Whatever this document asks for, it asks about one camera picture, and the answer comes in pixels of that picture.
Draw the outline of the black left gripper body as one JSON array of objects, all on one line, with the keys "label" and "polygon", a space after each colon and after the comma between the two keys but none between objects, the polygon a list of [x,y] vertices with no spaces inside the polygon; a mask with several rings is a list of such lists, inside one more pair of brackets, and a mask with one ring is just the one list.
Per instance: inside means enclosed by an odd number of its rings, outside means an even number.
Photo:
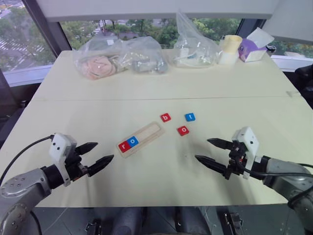
[{"label": "black left gripper body", "polygon": [[87,174],[87,167],[81,163],[81,155],[75,152],[76,147],[71,147],[66,156],[65,167],[71,181],[76,181]]}]

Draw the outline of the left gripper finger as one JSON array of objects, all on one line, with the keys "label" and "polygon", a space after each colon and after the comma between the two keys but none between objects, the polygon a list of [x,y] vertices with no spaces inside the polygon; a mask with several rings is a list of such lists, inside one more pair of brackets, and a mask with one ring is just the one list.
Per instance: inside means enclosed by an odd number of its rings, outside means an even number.
[{"label": "left gripper finger", "polygon": [[97,142],[87,142],[83,145],[76,147],[75,152],[78,155],[84,155],[84,154],[90,152],[91,150],[93,150],[97,145],[98,145]]},{"label": "left gripper finger", "polygon": [[114,155],[108,155],[97,160],[93,165],[87,168],[88,176],[92,177],[93,175],[103,170],[112,161],[113,158],[114,158]]}]

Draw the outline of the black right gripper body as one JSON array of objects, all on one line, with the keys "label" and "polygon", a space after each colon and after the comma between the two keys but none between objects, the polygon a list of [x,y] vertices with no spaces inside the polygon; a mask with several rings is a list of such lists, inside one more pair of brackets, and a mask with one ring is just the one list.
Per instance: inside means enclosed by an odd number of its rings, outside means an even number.
[{"label": "black right gripper body", "polygon": [[246,166],[246,151],[247,148],[243,143],[227,142],[226,149],[229,150],[229,162],[226,168],[225,173],[223,174],[224,178],[229,180],[231,174],[241,175],[243,174],[244,167]]}]

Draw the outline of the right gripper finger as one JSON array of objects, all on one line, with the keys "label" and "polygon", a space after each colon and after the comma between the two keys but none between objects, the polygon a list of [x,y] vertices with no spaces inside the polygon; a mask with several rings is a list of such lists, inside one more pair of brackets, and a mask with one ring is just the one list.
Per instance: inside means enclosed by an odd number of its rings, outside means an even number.
[{"label": "right gripper finger", "polygon": [[233,142],[226,141],[226,140],[219,139],[219,138],[210,138],[210,139],[207,139],[207,141],[210,144],[212,144],[212,145],[214,145],[220,149],[232,150],[232,148],[234,146]]},{"label": "right gripper finger", "polygon": [[207,168],[224,175],[227,167],[221,163],[216,162],[214,159],[202,155],[195,155],[195,158]]}]

